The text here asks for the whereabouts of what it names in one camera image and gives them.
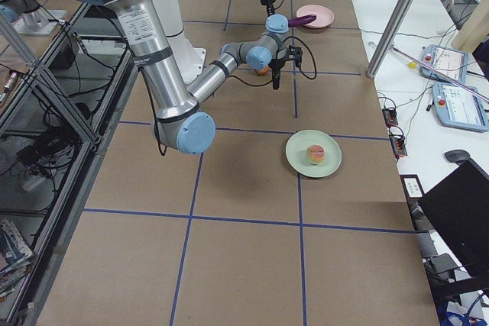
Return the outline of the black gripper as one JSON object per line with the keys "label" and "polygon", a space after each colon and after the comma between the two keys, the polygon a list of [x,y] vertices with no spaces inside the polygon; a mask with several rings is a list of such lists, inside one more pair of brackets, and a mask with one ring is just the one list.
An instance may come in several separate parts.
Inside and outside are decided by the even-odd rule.
{"label": "black gripper", "polygon": [[260,0],[263,6],[266,6],[267,15],[271,16],[274,14],[274,3],[276,0]]}
{"label": "black gripper", "polygon": [[269,67],[272,70],[272,88],[278,90],[280,88],[280,69],[285,65],[287,59],[287,51],[280,50],[272,58]]}

